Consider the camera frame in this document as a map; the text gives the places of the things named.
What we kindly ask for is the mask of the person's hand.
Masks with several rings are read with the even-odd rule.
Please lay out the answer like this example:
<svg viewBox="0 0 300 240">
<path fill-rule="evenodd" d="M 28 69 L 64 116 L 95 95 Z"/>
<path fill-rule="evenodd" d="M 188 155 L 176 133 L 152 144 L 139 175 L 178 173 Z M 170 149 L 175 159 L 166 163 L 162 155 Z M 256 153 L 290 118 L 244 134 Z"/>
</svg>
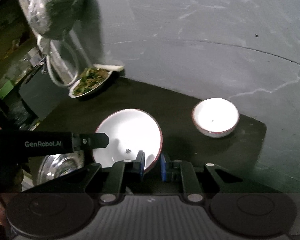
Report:
<svg viewBox="0 0 300 240">
<path fill-rule="evenodd" d="M 0 225 L 4 226 L 4 227 L 8 227 L 9 223 L 6 217 L 6 212 L 5 209 L 3 207 L 0 206 Z"/>
</svg>

